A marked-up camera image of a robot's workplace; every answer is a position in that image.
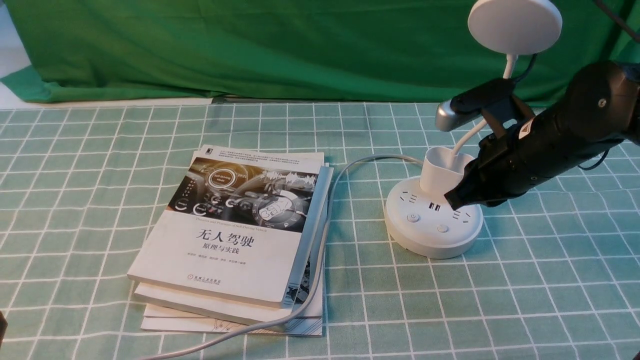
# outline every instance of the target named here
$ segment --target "round power strip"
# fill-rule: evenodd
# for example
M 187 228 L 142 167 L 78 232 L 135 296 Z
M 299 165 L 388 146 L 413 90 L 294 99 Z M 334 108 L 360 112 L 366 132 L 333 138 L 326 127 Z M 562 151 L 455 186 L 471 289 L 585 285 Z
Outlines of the round power strip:
M 483 225 L 480 205 L 454 211 L 422 190 L 420 177 L 397 183 L 385 204 L 391 237 L 405 249 L 432 259 L 455 258 L 473 246 Z

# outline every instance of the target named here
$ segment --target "green grid tablecloth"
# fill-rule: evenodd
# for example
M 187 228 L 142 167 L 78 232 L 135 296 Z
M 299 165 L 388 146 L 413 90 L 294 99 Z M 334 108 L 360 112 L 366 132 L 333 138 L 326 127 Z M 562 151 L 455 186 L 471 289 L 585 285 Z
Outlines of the green grid tablecloth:
M 135 359 L 216 335 L 140 330 L 125 273 L 203 143 L 422 158 L 433 104 L 238 104 L 0 111 L 0 359 Z M 477 154 L 477 140 L 464 150 Z M 183 359 L 619 359 L 640 350 L 640 149 L 614 148 L 495 209 L 464 256 L 391 241 L 383 199 L 412 164 L 339 184 L 322 338 L 240 337 Z

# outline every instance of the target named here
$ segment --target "green backdrop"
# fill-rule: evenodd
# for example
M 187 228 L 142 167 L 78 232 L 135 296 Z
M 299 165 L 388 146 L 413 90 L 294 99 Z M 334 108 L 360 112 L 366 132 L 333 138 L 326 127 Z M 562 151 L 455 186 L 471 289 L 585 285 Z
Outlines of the green backdrop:
M 437 102 L 501 76 L 469 35 L 474 0 L 5 0 L 32 66 L 29 102 L 236 95 Z M 591 1 L 556 0 L 563 33 L 517 94 L 557 99 L 587 63 L 640 53 Z M 634 28 L 633 0 L 606 3 Z M 522 57 L 516 71 L 528 58 Z

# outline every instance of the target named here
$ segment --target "publisher logo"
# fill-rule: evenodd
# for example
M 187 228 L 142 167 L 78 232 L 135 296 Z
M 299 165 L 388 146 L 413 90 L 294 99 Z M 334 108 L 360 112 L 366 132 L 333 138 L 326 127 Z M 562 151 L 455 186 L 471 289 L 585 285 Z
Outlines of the publisher logo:
M 212 279 L 210 277 L 194 276 L 193 274 L 189 274 L 187 275 L 187 279 L 197 282 L 204 282 L 205 284 L 220 285 L 219 279 Z

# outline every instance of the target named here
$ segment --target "black robotic arm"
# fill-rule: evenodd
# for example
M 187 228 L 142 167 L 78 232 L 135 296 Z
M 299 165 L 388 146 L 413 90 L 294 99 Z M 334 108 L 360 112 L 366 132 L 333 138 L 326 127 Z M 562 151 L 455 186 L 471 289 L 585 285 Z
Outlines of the black robotic arm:
M 516 83 L 491 80 L 451 100 L 454 116 L 470 121 L 483 115 L 493 130 L 480 141 L 463 179 L 445 194 L 454 210 L 498 206 L 625 140 L 640 145 L 640 64 L 583 67 L 562 99 L 537 116 L 513 95 Z M 505 129 L 511 119 L 517 123 Z

